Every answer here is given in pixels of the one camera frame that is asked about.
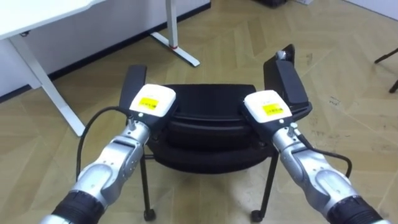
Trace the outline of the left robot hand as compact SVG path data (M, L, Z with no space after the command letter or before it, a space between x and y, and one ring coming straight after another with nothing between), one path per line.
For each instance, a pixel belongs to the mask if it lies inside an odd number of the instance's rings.
M144 123L152 133L158 133L177 109L177 94L166 86L145 84L128 109L135 120Z

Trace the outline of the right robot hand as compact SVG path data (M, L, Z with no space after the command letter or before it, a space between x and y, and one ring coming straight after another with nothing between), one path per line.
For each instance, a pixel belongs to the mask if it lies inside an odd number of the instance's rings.
M274 90L257 91L243 100L241 112L261 141L271 142L274 134L294 122L293 114Z

